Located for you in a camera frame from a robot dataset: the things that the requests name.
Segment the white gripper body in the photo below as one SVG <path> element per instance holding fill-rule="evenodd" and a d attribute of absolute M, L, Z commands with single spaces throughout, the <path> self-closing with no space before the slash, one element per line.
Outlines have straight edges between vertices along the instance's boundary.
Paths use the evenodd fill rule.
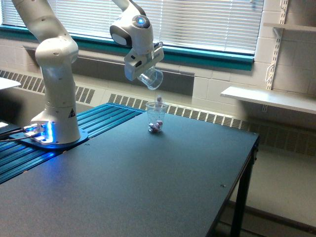
<path fill-rule="evenodd" d="M 148 54 L 138 54 L 134 47 L 124 57 L 124 73 L 125 77 L 133 81 L 146 70 L 154 67 L 164 58 L 163 44 L 154 44 L 153 51 Z"/>

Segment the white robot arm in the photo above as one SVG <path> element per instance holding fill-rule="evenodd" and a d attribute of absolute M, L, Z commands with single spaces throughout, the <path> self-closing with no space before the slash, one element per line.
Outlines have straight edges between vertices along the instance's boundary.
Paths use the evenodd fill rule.
<path fill-rule="evenodd" d="M 72 64 L 79 48 L 45 0 L 13 2 L 28 30 L 37 38 L 36 60 L 45 85 L 45 108 L 31 121 L 25 136 L 45 147 L 61 146 L 83 138 L 76 113 Z M 118 0 L 122 13 L 110 26 L 112 39 L 131 48 L 124 58 L 128 80 L 140 80 L 157 89 L 162 71 L 155 68 L 164 57 L 162 42 L 154 43 L 153 28 L 144 10 L 131 0 Z"/>

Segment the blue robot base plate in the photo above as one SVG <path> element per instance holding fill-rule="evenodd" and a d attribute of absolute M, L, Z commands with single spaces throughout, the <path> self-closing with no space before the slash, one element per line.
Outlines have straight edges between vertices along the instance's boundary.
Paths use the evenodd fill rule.
<path fill-rule="evenodd" d="M 34 139 L 31 139 L 31 138 L 19 140 L 19 142 L 21 142 L 24 145 L 30 145 L 30 146 L 45 149 L 45 150 L 69 150 L 69 149 L 71 149 L 75 146 L 78 146 L 78 145 L 80 145 L 88 140 L 88 132 L 87 131 L 85 131 L 83 129 L 79 129 L 79 133 L 80 133 L 80 138 L 77 141 L 67 143 L 67 144 L 58 143 L 58 144 L 44 145 L 44 144 L 41 144 L 41 143 L 35 141 Z"/>

